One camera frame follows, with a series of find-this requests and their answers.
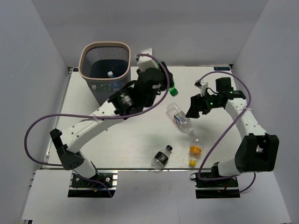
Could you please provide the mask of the clear bottle white blue label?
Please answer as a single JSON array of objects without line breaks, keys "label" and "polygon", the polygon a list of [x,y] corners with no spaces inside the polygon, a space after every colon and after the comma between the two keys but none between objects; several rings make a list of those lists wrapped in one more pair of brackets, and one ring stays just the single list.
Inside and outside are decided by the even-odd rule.
[{"label": "clear bottle white blue label", "polygon": [[181,133],[194,136],[191,120],[186,117],[186,114],[176,103],[171,103],[167,106],[166,114]]}]

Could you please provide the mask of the green bottle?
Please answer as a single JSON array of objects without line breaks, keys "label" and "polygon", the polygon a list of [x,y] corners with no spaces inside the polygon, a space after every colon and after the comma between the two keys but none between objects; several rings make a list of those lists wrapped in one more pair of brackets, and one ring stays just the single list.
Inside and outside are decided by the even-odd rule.
[{"label": "green bottle", "polygon": [[175,87],[171,87],[171,88],[169,88],[169,93],[171,96],[174,97],[174,96],[178,95],[178,90]]}]

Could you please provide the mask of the orange label yellow cap bottle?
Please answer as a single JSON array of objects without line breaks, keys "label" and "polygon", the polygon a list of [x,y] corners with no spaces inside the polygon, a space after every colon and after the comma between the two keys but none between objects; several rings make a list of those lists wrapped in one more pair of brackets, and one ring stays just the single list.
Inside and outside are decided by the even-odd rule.
[{"label": "orange label yellow cap bottle", "polygon": [[199,138],[192,139],[189,147],[189,167],[193,168],[197,164],[197,160],[202,152],[202,144]]}]

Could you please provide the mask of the blue label Pocari bottle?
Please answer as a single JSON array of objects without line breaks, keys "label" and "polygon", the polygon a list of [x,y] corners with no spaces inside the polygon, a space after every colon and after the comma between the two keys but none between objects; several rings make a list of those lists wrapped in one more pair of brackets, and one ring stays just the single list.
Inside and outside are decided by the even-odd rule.
[{"label": "blue label Pocari bottle", "polygon": [[102,79],[103,91],[118,91],[122,88],[122,83],[119,80],[108,81],[109,79],[117,78],[117,76],[112,72],[108,71],[107,76]]}]

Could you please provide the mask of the black label clear bottle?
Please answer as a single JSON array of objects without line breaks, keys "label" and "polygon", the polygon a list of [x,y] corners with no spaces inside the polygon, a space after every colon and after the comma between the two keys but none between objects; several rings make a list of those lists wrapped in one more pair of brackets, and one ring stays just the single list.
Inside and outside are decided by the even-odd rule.
[{"label": "black label clear bottle", "polygon": [[169,160],[171,151],[172,151],[172,146],[170,145],[167,145],[165,148],[158,151],[151,161],[151,166],[155,170],[163,169]]}]

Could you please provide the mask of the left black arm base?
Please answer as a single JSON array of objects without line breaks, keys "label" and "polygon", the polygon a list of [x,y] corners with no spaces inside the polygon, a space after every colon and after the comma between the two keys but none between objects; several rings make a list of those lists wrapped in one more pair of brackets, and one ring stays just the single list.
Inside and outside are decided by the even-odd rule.
[{"label": "left black arm base", "polygon": [[69,198],[112,198],[117,187],[118,172],[115,170],[99,170],[91,182],[73,172],[71,175]]}]

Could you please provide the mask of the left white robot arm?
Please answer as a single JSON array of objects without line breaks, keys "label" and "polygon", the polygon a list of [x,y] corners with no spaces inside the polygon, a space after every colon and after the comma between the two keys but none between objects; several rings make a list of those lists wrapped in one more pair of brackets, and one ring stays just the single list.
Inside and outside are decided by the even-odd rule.
[{"label": "left white robot arm", "polygon": [[91,139],[124,120],[141,115],[155,106],[156,96],[174,86],[166,63],[156,63],[145,71],[137,69],[138,79],[112,94],[101,107],[64,130],[53,129],[50,136],[64,169],[73,170],[88,186],[98,183],[96,167],[81,152]]}]

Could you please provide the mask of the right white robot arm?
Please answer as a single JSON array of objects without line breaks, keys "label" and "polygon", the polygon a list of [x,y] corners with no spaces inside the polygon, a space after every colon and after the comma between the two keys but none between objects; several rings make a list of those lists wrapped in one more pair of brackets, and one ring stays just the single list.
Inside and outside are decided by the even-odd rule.
[{"label": "right white robot arm", "polygon": [[242,139],[234,157],[217,163],[217,170],[211,174],[211,181],[216,186],[227,182],[228,176],[247,172],[271,172],[275,167],[279,139],[270,135],[261,127],[253,113],[247,108],[249,102],[241,90],[235,90],[231,79],[216,79],[216,93],[209,94],[208,83],[196,81],[200,93],[191,97],[191,105],[186,114],[188,118],[199,118],[214,108],[224,110],[235,121]]}]

